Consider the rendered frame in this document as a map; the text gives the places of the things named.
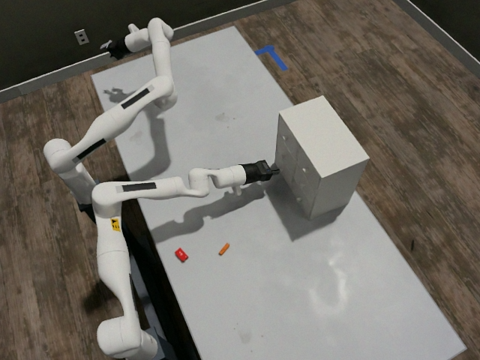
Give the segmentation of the orange aa battery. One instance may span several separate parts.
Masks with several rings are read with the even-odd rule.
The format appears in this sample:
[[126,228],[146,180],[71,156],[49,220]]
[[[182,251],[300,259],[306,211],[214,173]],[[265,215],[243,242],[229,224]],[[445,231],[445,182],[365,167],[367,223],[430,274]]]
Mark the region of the orange aa battery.
[[224,245],[224,247],[220,250],[219,254],[222,255],[229,246],[230,246],[230,244],[229,244],[229,243],[226,243],[226,244]]

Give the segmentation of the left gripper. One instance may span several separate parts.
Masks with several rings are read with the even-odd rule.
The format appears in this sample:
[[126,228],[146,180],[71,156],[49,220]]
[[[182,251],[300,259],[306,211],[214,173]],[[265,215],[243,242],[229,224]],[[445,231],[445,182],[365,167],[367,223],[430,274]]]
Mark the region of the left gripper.
[[130,30],[130,34],[127,34],[118,41],[112,42],[110,40],[109,43],[103,44],[100,49],[103,50],[106,48],[107,51],[112,54],[110,58],[115,57],[117,60],[123,59],[125,56],[129,56],[132,53],[137,53],[143,49],[139,48],[134,41],[134,34],[135,32],[138,32],[139,29],[134,24],[130,24],[128,28]]

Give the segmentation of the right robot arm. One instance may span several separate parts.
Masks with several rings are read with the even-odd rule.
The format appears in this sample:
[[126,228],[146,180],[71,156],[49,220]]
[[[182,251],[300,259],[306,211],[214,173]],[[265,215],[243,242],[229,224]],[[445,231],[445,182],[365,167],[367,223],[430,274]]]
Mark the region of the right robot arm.
[[230,168],[194,168],[188,173],[189,190],[178,176],[153,181],[111,181],[94,187],[91,198],[98,233],[98,274],[124,311],[124,316],[105,320],[98,326],[97,342],[105,355],[126,360],[152,360],[158,351],[156,340],[140,328],[128,247],[122,233],[121,202],[135,198],[204,198],[210,194],[209,176],[218,189],[233,186]]

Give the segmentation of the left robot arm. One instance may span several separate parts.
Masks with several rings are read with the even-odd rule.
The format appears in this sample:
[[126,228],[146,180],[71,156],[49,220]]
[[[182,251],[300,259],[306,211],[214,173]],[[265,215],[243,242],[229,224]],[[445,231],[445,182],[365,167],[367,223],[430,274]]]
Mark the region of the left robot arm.
[[148,28],[135,32],[133,39],[139,48],[152,45],[156,77],[130,97],[98,116],[84,138],[74,147],[64,139],[52,139],[44,146],[43,153],[51,170],[58,173],[79,204],[92,203],[92,191],[97,186],[81,162],[125,132],[140,111],[150,103],[154,102],[161,110],[175,106],[178,96],[171,65],[169,41],[172,38],[173,30],[158,18],[152,19]]

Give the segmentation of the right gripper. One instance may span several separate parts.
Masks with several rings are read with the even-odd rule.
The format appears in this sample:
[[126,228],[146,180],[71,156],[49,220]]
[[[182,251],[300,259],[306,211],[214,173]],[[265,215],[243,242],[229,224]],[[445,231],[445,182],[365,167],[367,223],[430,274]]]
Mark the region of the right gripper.
[[254,182],[265,182],[272,176],[279,175],[280,170],[270,169],[265,160],[259,160],[256,163],[239,164],[237,166],[228,167],[231,169],[234,182],[232,190],[236,196],[242,194],[240,185],[246,185]]

